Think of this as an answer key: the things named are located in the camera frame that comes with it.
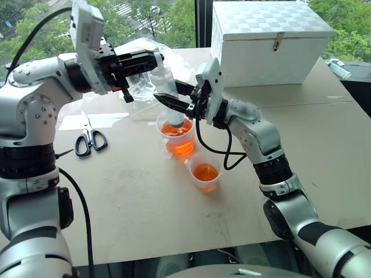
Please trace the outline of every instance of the window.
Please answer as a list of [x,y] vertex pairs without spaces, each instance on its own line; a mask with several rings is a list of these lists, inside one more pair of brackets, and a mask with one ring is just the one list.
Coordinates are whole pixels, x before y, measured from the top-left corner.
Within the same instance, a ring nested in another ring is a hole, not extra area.
[[335,30],[323,58],[371,62],[371,1],[310,0],[308,4]]
[[[196,47],[194,0],[87,0],[102,12],[104,35],[119,46],[146,37],[172,48]],[[21,44],[46,14],[71,6],[71,0],[0,1],[0,82],[5,65],[14,58]],[[20,62],[73,52],[68,32],[70,14],[64,13],[43,27]]]

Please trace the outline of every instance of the table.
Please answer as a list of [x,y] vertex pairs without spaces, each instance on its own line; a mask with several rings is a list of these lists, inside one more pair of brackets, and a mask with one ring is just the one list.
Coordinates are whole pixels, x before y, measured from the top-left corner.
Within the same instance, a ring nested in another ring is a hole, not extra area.
[[[210,59],[209,49],[177,51],[196,69]],[[277,125],[291,168],[321,221],[342,228],[371,224],[370,119],[322,59],[302,85],[226,88],[224,96],[256,104]],[[81,107],[88,114],[129,109],[111,93],[66,106],[61,116],[77,115]],[[220,177],[219,190],[202,194],[182,162],[166,158],[148,121],[123,118],[100,129],[109,144],[105,151],[92,151],[86,159],[70,153],[57,161],[86,197],[96,264],[278,239],[263,213],[266,198],[248,159]],[[58,130],[56,152],[74,146],[80,132]],[[225,131],[202,123],[201,132],[209,145],[226,148]],[[242,150],[235,138],[232,149]],[[74,205],[74,222],[63,231],[72,261],[86,265],[82,206],[64,177],[60,185],[70,188]],[[0,243],[6,244],[4,237]]]

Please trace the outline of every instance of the clear plastic bag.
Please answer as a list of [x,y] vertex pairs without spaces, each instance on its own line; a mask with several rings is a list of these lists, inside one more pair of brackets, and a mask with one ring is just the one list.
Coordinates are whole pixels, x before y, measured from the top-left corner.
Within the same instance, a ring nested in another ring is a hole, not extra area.
[[[175,79],[189,82],[195,75],[194,69],[181,55],[152,39],[139,38],[115,48],[117,55],[139,50],[159,51],[164,56],[164,63],[170,67]],[[134,98],[134,102],[129,104],[130,118],[143,121],[156,120],[164,107],[153,96],[156,88],[151,83],[150,73],[133,75],[127,80],[130,85],[129,93]]]

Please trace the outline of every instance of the white box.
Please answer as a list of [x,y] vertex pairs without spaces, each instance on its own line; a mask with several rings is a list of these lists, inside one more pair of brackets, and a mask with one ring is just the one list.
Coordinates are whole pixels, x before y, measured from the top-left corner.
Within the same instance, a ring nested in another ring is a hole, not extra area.
[[213,3],[211,54],[226,87],[302,83],[333,34],[301,2]]

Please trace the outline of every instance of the plastic cup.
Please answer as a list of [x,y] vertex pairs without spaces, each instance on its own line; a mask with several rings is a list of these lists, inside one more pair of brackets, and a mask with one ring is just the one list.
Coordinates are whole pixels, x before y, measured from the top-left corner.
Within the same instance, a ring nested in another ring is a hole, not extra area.
[[221,163],[209,153],[195,153],[187,162],[188,171],[193,183],[205,193],[214,191],[218,186],[218,179],[222,175]]
[[169,124],[166,112],[161,112],[157,117],[156,126],[162,135],[162,142],[174,156],[186,156],[195,149],[195,120],[184,119],[184,122],[191,124],[189,131],[179,136],[169,136],[162,132],[163,126]]

